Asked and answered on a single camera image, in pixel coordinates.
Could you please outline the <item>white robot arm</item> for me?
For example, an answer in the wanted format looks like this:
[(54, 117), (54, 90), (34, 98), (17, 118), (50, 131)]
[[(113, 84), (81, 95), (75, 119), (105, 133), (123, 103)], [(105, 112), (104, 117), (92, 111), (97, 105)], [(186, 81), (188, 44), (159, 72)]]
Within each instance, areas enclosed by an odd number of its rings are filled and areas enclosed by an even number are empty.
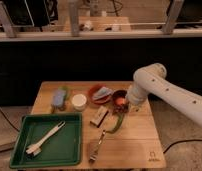
[(167, 70), (160, 63), (137, 69), (126, 99), (132, 105), (139, 105), (149, 94), (154, 94), (202, 126), (202, 96), (166, 81), (166, 75)]

